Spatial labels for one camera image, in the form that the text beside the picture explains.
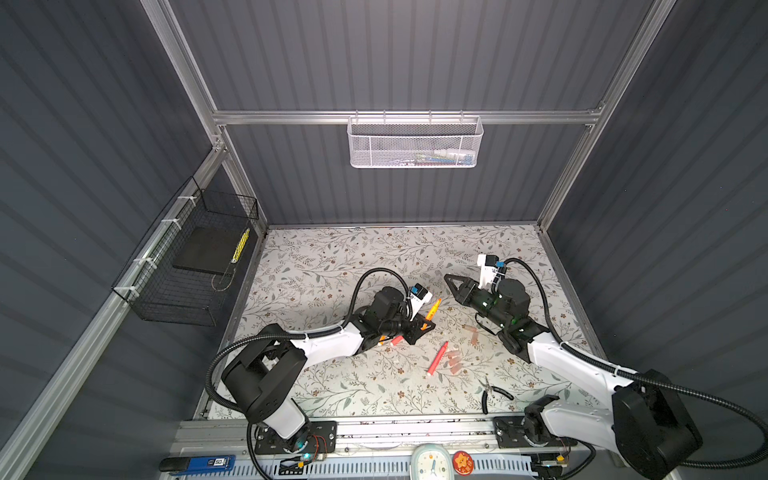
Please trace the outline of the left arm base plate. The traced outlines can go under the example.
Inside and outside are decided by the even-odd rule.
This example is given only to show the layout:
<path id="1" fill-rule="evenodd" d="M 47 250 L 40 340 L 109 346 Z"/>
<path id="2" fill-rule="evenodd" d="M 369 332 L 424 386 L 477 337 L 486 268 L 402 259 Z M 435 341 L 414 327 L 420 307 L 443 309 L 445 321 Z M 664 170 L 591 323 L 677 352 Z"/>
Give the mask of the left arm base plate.
<path id="1" fill-rule="evenodd" d="M 290 437 L 281 437 L 270 427 L 260 427 L 255 434 L 255 453 L 328 454 L 336 448 L 338 423 L 335 421 L 309 421 Z"/>

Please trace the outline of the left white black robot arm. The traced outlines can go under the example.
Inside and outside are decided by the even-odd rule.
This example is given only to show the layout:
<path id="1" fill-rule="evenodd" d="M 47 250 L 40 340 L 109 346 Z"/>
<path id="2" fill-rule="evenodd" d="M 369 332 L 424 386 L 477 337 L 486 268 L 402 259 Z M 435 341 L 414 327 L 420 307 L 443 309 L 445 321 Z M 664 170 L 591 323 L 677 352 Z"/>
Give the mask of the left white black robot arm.
<path id="1" fill-rule="evenodd" d="M 396 337 L 413 345 L 435 328 L 420 313 L 432 299 L 421 284 L 406 293 L 384 287 L 371 304 L 352 311 L 337 327 L 288 332 L 270 324 L 248 342 L 223 369 L 221 381 L 235 409 L 255 425 L 266 427 L 290 451 L 304 447 L 311 422 L 289 393 L 309 367 L 363 354 Z"/>

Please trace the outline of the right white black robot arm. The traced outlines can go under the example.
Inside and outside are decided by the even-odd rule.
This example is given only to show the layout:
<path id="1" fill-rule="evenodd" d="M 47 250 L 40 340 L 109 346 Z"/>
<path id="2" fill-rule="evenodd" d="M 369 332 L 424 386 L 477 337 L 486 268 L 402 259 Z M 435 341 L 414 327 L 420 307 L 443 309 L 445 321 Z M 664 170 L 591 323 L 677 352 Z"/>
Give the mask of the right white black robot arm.
<path id="1" fill-rule="evenodd" d="M 524 410 L 518 427 L 543 446 L 568 437 L 618 454 L 647 479 L 661 479 L 703 444 L 702 436 L 674 391 L 625 379 L 615 367 L 595 366 L 595 356 L 569 353 L 551 328 L 529 315 L 521 282 L 502 279 L 489 291 L 466 276 L 444 277 L 454 299 L 498 326 L 498 339 L 519 359 L 567 379 L 596 399 L 594 407 L 572 405 L 546 394 Z"/>

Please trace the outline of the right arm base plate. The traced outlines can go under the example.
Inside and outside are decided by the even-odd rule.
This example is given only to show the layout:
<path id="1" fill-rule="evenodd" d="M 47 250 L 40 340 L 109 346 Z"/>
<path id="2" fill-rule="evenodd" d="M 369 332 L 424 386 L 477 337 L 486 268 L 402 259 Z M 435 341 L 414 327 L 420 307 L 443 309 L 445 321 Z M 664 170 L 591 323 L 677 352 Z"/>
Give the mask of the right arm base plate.
<path id="1" fill-rule="evenodd" d="M 578 444 L 576 440 L 555 437 L 547 431 L 530 433 L 524 415 L 494 416 L 492 424 L 497 445 L 502 449 L 564 447 L 568 450 Z"/>

